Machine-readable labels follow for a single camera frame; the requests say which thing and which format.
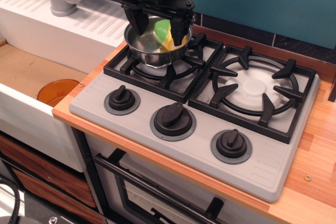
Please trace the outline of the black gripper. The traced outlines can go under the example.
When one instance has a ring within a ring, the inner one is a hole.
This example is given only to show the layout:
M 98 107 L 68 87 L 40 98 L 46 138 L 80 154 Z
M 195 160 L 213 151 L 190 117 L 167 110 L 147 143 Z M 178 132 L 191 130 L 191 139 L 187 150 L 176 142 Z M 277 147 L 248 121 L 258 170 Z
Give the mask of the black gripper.
M 182 44 L 189 31 L 188 22 L 192 22 L 194 18 L 195 5 L 192 0 L 121 0 L 121 4 L 130 25 L 138 35 L 143 35 L 146 31 L 150 15 L 170 19 L 175 46 Z

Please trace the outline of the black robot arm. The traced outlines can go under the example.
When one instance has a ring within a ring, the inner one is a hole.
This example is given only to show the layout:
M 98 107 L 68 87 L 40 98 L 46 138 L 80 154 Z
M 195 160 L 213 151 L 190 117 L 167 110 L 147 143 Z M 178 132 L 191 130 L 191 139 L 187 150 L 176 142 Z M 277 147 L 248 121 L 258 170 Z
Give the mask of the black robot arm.
M 182 44 L 194 22 L 192 0 L 121 0 L 125 15 L 138 35 L 142 35 L 148 24 L 149 16 L 159 16 L 171 23 L 171 35 L 176 46 Z

